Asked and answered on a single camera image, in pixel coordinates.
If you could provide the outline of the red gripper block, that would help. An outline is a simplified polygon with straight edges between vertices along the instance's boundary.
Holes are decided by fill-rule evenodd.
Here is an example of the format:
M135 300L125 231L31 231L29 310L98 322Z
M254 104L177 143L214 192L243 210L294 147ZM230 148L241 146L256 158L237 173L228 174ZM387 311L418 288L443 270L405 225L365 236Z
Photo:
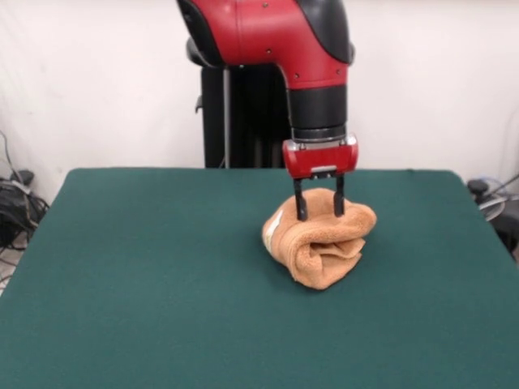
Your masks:
M298 220L307 220L307 203L302 193L302 179L336 174L333 196L335 216L345 212L344 173L355 170L358 140L355 135L325 143L297 143L287 139L282 144L285 167L294 179L294 198Z

